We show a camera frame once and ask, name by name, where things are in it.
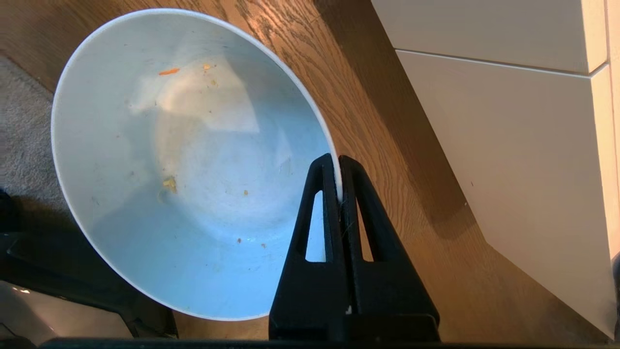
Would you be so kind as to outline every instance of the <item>bowl rim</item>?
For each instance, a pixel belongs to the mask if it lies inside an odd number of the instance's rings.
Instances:
[[[122,23],[122,22],[125,22],[125,21],[128,21],[128,20],[132,20],[132,19],[135,19],[135,18],[138,18],[138,17],[143,17],[143,16],[162,15],[162,14],[171,14],[171,15],[181,15],[181,16],[193,17],[193,18],[196,18],[196,19],[205,20],[205,21],[210,22],[212,24],[218,25],[218,26],[220,26],[220,27],[222,27],[224,29],[228,29],[232,33],[237,34],[238,36],[240,36],[241,38],[245,39],[246,41],[248,41],[253,46],[255,46],[258,49],[260,49],[264,54],[266,54],[266,56],[271,58],[271,60],[273,62],[275,62],[280,67],[280,69],[282,69],[284,71],[284,73],[286,73],[286,75],[289,77],[289,79],[291,79],[293,81],[295,86],[297,86],[297,88],[299,89],[301,94],[305,97],[306,102],[310,105],[310,108],[314,112],[314,115],[316,116],[316,119],[319,121],[319,124],[321,125],[321,129],[322,129],[323,134],[325,136],[325,140],[327,141],[327,145],[329,146],[329,152],[331,154],[332,162],[334,164],[335,183],[336,183],[336,192],[337,192],[338,200],[340,202],[342,202],[342,195],[343,195],[342,194],[342,174],[340,172],[340,164],[339,164],[339,161],[338,161],[338,155],[336,153],[336,148],[334,146],[334,141],[332,140],[332,136],[331,136],[331,134],[329,132],[329,129],[327,127],[327,124],[325,122],[325,118],[323,118],[323,115],[321,114],[321,111],[319,110],[319,107],[314,102],[314,99],[312,98],[310,93],[307,91],[307,89],[303,85],[303,83],[299,80],[299,78],[291,70],[291,68],[289,68],[284,62],[282,62],[280,60],[280,57],[278,57],[275,53],[273,53],[262,42],[258,41],[253,36],[251,36],[250,34],[246,33],[245,31],[241,30],[240,28],[236,27],[235,25],[232,25],[229,22],[226,22],[225,20],[221,20],[219,18],[215,18],[213,16],[209,16],[208,14],[204,14],[204,13],[201,13],[201,12],[190,11],[190,10],[185,10],[185,9],[169,9],[169,8],[143,9],[143,10],[137,10],[137,11],[133,11],[133,12],[129,12],[129,13],[123,14],[123,15],[121,15],[119,17],[116,17],[116,18],[106,22],[105,24],[103,24],[99,28],[97,28],[95,31],[90,33],[79,44],[79,46],[75,49],[75,51],[73,51],[73,53],[71,54],[71,57],[69,58],[69,60],[67,61],[67,63],[65,64],[65,66],[63,68],[63,72],[60,75],[60,78],[58,79],[58,84],[56,85],[56,90],[55,90],[55,93],[54,93],[54,99],[53,99],[52,108],[51,108],[51,120],[50,120],[50,124],[51,124],[51,127],[50,127],[51,128],[51,153],[52,153],[52,157],[53,157],[53,160],[54,160],[54,167],[55,167],[55,170],[56,170],[56,176],[58,177],[58,182],[60,183],[60,188],[61,188],[61,190],[63,192],[64,199],[67,202],[67,205],[69,206],[69,210],[71,211],[71,215],[76,220],[77,225],[79,226],[80,230],[83,232],[83,234],[86,237],[86,239],[89,241],[89,243],[91,244],[93,249],[97,252],[97,254],[99,256],[101,256],[101,258],[114,270],[114,272],[116,272],[118,275],[120,275],[125,281],[127,281],[134,288],[136,288],[137,290],[139,290],[143,294],[147,295],[151,299],[155,300],[156,302],[165,305],[168,308],[171,308],[173,310],[176,310],[176,311],[184,313],[184,314],[188,314],[188,315],[192,315],[192,316],[195,316],[195,317],[199,317],[199,318],[202,318],[202,319],[220,320],[220,321],[242,321],[242,320],[258,319],[260,317],[267,316],[269,314],[269,311],[264,313],[264,314],[258,314],[258,315],[248,316],[248,317],[238,317],[238,318],[213,317],[213,316],[209,316],[209,315],[206,315],[206,314],[194,313],[194,312],[188,311],[187,309],[183,309],[181,307],[173,306],[172,304],[169,304],[168,302],[163,301],[162,299],[158,299],[157,297],[153,296],[152,294],[150,294],[150,292],[146,292],[146,290],[144,290],[143,288],[139,287],[132,280],[126,278],[125,275],[123,275],[123,273],[121,273],[110,261],[108,261],[108,259],[103,254],[101,254],[101,252],[99,251],[97,246],[92,243],[91,238],[90,238],[89,234],[87,233],[87,230],[84,229],[84,224],[82,224],[82,222],[80,221],[80,218],[75,214],[74,209],[73,209],[73,205],[71,204],[70,197],[67,195],[67,193],[65,191],[65,185],[64,185],[64,181],[63,181],[62,170],[58,166],[58,154],[57,154],[57,149],[56,149],[56,146],[55,146],[55,144],[56,144],[56,136],[55,135],[56,135],[56,115],[57,115],[57,108],[58,108],[58,100],[63,95],[62,88],[63,88],[63,85],[64,85],[64,80],[65,80],[65,78],[66,78],[66,76],[68,74],[68,71],[70,70],[70,68],[73,65],[74,61],[84,51],[84,48],[86,47],[86,45],[90,41],[94,40],[97,36],[99,36],[102,32],[106,31],[107,29],[109,29],[109,28],[111,28],[111,27],[113,27],[113,26],[115,26],[115,25],[117,25],[119,23]]]

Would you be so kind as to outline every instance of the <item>orange food crumb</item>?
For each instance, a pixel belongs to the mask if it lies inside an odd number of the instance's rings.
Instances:
[[[181,70],[180,68],[173,68],[170,70],[164,70],[164,71],[160,71],[159,75],[170,75],[170,74],[176,74],[179,72],[179,70]]]

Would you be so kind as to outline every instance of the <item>drawer front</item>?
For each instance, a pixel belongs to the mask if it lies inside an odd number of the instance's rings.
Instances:
[[[608,67],[579,76],[397,54],[485,239],[611,335],[620,217]]]
[[[607,58],[604,0],[373,0],[395,48],[589,73]]]

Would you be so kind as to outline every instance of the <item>black object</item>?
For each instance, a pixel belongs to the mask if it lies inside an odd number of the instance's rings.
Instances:
[[[116,274],[81,233],[21,231],[18,208],[2,190],[0,217],[1,280],[118,313],[134,337],[178,337],[172,311]]]
[[[269,338],[439,342],[439,314],[363,167],[340,157],[339,206],[329,154],[310,166],[269,315]],[[305,259],[314,196],[323,191],[325,263]],[[357,202],[373,261],[362,257]]]

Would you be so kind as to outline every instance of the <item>black clamp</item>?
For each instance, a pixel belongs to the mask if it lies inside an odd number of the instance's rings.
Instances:
[[[269,315],[269,338],[439,342],[435,309],[364,168],[341,156],[339,204],[329,154],[308,171]],[[305,259],[314,196],[323,191],[325,262]],[[357,203],[373,261],[362,257]]]

